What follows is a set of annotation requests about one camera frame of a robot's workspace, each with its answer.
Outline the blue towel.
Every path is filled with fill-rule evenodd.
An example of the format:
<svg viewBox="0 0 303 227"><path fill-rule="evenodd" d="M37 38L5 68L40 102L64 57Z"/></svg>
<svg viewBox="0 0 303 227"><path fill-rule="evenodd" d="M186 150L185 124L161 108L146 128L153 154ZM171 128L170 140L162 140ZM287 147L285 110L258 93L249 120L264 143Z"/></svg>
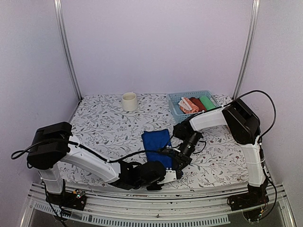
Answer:
<svg viewBox="0 0 303 227"><path fill-rule="evenodd" d="M142 134L145 150L158 151L163 147L171 146L169 130L144 131ZM172 168L172 159L166 155L153 152L146 152L147 161L160 161L165 168Z"/></svg>

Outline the orange bunny pattern towel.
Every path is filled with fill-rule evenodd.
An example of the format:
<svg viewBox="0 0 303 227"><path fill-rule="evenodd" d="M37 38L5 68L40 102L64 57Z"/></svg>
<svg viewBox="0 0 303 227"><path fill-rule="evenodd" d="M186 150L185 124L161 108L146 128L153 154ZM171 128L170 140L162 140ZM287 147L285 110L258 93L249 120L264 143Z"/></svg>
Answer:
<svg viewBox="0 0 303 227"><path fill-rule="evenodd" d="M199 112L199 107L196 106L187 97L181 97L181 100L179 101L178 105L180 110L185 114L193 114Z"/></svg>

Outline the light blue plastic basket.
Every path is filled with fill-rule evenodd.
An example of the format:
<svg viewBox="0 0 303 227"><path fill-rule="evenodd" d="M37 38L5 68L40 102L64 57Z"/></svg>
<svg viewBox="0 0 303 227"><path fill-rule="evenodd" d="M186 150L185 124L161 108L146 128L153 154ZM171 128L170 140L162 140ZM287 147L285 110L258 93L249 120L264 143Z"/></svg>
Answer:
<svg viewBox="0 0 303 227"><path fill-rule="evenodd" d="M168 102L169 102L169 109L171 114L173 115L173 118L176 123L180 123L183 120L190 117L192 114L185 114L180 110L180 107L178 103L180 102L182 97L195 97L200 98L201 96L206 96L212 101L215 107L219 107L219 102L215 99L213 94L208 90L202 90L202 91L191 91L191 92L179 92L179 93L170 93L168 94Z"/></svg>

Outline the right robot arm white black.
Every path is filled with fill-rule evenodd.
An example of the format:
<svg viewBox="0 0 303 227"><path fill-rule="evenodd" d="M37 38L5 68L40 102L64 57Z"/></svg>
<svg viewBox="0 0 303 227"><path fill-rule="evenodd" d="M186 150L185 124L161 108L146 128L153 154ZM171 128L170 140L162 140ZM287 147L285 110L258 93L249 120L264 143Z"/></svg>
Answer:
<svg viewBox="0 0 303 227"><path fill-rule="evenodd" d="M227 105L196 113L173 127L173 136L184 144L197 144L200 131L226 125L233 139L241 147L249 174L248 184L260 187L266 180L260 145L260 120L240 99Z"/></svg>

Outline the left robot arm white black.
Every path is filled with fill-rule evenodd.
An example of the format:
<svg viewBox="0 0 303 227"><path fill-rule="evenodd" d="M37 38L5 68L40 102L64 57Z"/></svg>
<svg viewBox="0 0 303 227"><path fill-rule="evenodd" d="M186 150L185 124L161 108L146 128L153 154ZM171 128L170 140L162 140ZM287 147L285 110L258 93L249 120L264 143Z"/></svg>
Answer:
<svg viewBox="0 0 303 227"><path fill-rule="evenodd" d="M60 205L70 202L70 194L63 189L57 163L59 161L86 170L111 186L130 190L147 186L159 190L165 183L181 177L181 171L166 168L160 161L144 164L111 160L81 144L71 132L72 125L60 122L39 128L29 149L27 162L40 171L52 198Z"/></svg>

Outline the green rolled towel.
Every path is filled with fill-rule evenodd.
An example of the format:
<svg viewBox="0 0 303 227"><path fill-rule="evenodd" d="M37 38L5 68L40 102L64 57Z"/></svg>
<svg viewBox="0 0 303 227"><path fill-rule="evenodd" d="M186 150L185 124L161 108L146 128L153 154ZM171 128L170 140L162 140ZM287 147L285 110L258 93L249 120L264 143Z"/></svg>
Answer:
<svg viewBox="0 0 303 227"><path fill-rule="evenodd" d="M203 104L203 106L206 108L206 110L212 110L217 107L217 105L215 104L215 102L211 96L201 96L201 97L199 97L199 100Z"/></svg>

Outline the cream ceramic cup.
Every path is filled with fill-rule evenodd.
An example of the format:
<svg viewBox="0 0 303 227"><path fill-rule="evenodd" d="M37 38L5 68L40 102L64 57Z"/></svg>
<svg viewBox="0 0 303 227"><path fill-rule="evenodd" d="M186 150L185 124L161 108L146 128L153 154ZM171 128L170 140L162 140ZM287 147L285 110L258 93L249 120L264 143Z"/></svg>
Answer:
<svg viewBox="0 0 303 227"><path fill-rule="evenodd" d="M138 108L136 93L128 92L122 95L122 108L125 111L134 111Z"/></svg>

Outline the front aluminium rail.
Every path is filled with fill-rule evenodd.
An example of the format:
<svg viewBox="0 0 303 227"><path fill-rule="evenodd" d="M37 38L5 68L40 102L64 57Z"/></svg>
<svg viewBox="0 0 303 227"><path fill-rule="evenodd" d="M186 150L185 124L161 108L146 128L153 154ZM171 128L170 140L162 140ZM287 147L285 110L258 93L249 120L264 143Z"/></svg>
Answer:
<svg viewBox="0 0 303 227"><path fill-rule="evenodd" d="M84 210L63 216L69 227L296 227L283 185L269 186L263 219L252 221L260 206L231 210L229 196L244 193L245 183L211 188L124 191L67 183L67 191L82 189Z"/></svg>

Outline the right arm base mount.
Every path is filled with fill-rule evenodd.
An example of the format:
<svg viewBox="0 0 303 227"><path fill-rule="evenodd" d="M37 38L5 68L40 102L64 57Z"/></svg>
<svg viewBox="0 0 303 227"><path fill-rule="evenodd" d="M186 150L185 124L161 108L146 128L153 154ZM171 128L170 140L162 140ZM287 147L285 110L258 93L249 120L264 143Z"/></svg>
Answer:
<svg viewBox="0 0 303 227"><path fill-rule="evenodd" d="M227 204L232 211L242 210L258 205L265 205L269 202L267 191L261 187L248 185L248 192L235 194L227 198Z"/></svg>

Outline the right aluminium frame post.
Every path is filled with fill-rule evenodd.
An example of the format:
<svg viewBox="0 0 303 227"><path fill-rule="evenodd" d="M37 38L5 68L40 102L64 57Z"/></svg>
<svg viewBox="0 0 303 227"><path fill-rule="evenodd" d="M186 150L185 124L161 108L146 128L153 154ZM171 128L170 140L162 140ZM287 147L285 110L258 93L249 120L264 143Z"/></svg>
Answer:
<svg viewBox="0 0 303 227"><path fill-rule="evenodd" d="M260 0L253 0L252 1L252 9L251 9L251 16L250 16L250 24L249 24L249 30L248 30L248 36L246 40L246 45L244 49L244 55L242 58L241 66L240 66L240 71L238 74L238 78L236 81L236 86L232 95L233 99L236 99L241 91L241 87L244 81L247 65L249 62L250 58L250 52L254 40L254 35L256 32L256 27L257 27L257 22L258 22L258 12L259 12L259 5L260 5Z"/></svg>

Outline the aluminium frame post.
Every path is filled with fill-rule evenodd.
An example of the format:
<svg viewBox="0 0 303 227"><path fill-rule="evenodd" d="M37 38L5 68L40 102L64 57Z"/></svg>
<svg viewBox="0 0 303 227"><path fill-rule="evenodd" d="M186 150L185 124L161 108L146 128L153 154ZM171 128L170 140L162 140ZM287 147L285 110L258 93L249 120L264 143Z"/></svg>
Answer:
<svg viewBox="0 0 303 227"><path fill-rule="evenodd" d="M83 99L83 97L82 97L80 85L79 85L79 82L78 82L78 79L76 76L76 72L74 69L71 51L69 49L68 37L67 37L66 28L65 28L65 24L64 24L62 1L54 0L53 2L54 2L54 10L55 10L58 29L59 29L59 34L60 34L60 38L61 38L61 42L62 42L63 53L64 53L64 56L66 59L66 64L67 64L67 68L68 68L69 75L71 78L71 83L72 83L73 89L75 91L76 97L77 97L78 101L80 102Z"/></svg>
<svg viewBox="0 0 303 227"><path fill-rule="evenodd" d="M251 16L250 16L250 24L249 24L249 30L248 30L248 36L246 40L246 45L244 49L244 55L242 58L241 66L240 66L240 71L238 74L238 78L236 81L236 86L232 95L233 99L236 99L241 91L241 87L244 81L247 65L249 62L250 58L250 52L254 40L254 35L256 32L256 27L257 27L257 22L258 22L258 12L259 12L259 5L260 5L260 0L253 0L252 1L252 9L251 9Z"/></svg>

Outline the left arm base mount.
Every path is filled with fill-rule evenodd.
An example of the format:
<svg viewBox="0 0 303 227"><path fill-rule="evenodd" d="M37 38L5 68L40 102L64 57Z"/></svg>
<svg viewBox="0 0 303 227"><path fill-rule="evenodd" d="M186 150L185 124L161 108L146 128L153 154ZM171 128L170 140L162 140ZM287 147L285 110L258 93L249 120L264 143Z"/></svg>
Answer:
<svg viewBox="0 0 303 227"><path fill-rule="evenodd" d="M58 205L59 207L84 211L87 200L85 194L86 192L80 189L76 189L72 192L63 189L61 194L54 194L46 191L46 201Z"/></svg>

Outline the left aluminium frame post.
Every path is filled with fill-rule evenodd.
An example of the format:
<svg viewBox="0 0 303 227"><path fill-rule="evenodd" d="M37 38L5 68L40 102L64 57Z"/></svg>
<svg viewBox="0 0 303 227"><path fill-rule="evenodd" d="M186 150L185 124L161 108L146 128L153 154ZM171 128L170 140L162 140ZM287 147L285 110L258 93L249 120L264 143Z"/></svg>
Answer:
<svg viewBox="0 0 303 227"><path fill-rule="evenodd" d="M76 76L76 72L74 69L71 51L69 49L68 37L67 37L66 28L65 28L65 24L64 24L62 1L54 0L53 2L54 2L54 10L55 10L58 29L59 29L59 34L60 34L60 38L61 38L61 42L62 42L63 53L64 53L64 56L66 59L66 64L67 64L67 68L68 68L69 75L71 78L71 83L72 83L73 89L75 91L76 97L77 97L78 101L80 102L83 99L83 97L82 97L80 85L79 85L79 82L78 82L78 79Z"/></svg>

